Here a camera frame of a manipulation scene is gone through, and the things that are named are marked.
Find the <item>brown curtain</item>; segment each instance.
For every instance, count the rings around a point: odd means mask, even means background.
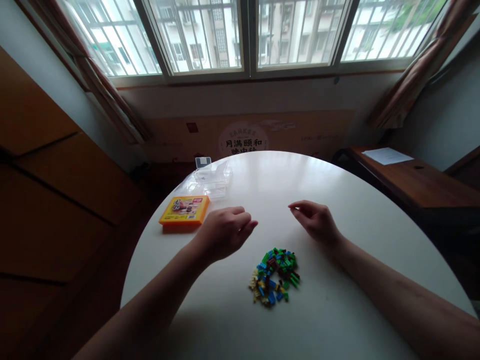
[[[135,116],[108,77],[91,57],[88,47],[78,35],[76,25],[70,20],[63,0],[30,0],[55,38],[71,56],[88,88],[101,107],[129,144],[141,144],[151,138],[148,129]]]
[[[479,0],[449,0],[445,4],[448,8],[433,35],[433,40],[377,104],[368,121],[370,126],[375,129],[394,129],[403,126],[420,92],[440,69],[465,31],[467,19],[479,5]]]

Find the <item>orange box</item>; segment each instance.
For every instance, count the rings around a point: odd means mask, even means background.
[[[175,196],[158,222],[163,226],[200,225],[209,203],[208,196]]]

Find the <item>window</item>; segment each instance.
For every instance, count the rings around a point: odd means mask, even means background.
[[[191,56],[195,59],[203,59],[204,52],[202,51],[202,44],[192,44],[190,45]]]
[[[110,61],[115,64],[120,64],[120,59],[115,53],[115,50],[112,47],[112,45],[110,45],[108,42],[105,42],[105,43],[101,43],[100,47],[103,49],[103,53],[106,55],[107,61]]]
[[[240,43],[239,42],[236,42],[233,44],[234,48],[235,48],[235,57],[237,59],[239,59],[241,56],[242,56],[242,53],[240,51]]]
[[[280,44],[280,56],[281,57],[286,57],[289,51],[289,41],[288,40],[282,40]]]
[[[270,56],[270,36],[264,35],[261,37],[260,41],[260,54],[262,56]]]
[[[176,61],[184,61],[186,59],[184,48],[181,43],[173,43],[170,45],[170,47],[171,53],[173,56],[175,56]]]
[[[310,35],[305,34],[301,36],[300,39],[300,55],[305,55],[307,53],[307,47],[309,46]]]
[[[292,21],[293,5],[285,5],[281,12],[281,32],[287,33],[290,30],[290,23]]]
[[[195,12],[193,11],[182,11],[181,12],[181,18],[183,19],[183,22],[188,24],[188,23],[194,23],[195,22]]]
[[[360,1],[343,62],[412,57],[445,0]]]
[[[307,1],[306,2],[306,10],[305,10],[305,15],[306,16],[312,15],[312,4],[313,4],[313,1]]]
[[[124,48],[119,47],[118,52],[120,53],[121,57],[123,58],[123,61],[125,61],[127,64],[130,64],[130,59],[127,56],[127,53],[125,52]]]
[[[316,34],[316,51],[323,51],[327,37],[329,36],[328,31],[321,31]]]
[[[187,83],[405,69],[428,43],[446,3],[59,1],[101,70],[119,77],[114,84],[139,75]],[[255,18],[249,19],[252,4]]]
[[[160,7],[160,17],[162,19],[175,19],[173,9],[171,7]]]

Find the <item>white round table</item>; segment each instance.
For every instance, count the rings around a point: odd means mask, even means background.
[[[408,344],[362,290],[323,256],[287,205],[327,205],[340,231],[393,269],[475,315],[464,290],[418,226],[381,192],[313,157],[257,151],[227,158],[227,196],[208,211],[243,206],[258,226],[243,247],[195,282],[169,330],[175,359],[416,359]],[[135,296],[194,234],[163,234],[158,220],[170,194],[146,225],[130,262],[121,306]],[[295,252],[301,282],[290,301],[253,304],[253,270],[274,247]]]

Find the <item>paper sheet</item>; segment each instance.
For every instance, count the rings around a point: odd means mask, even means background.
[[[367,150],[362,152],[362,154],[365,154],[369,158],[372,158],[373,160],[382,165],[402,163],[404,161],[414,159],[413,157],[402,154],[401,152],[393,150],[390,147],[384,147],[376,150]]]

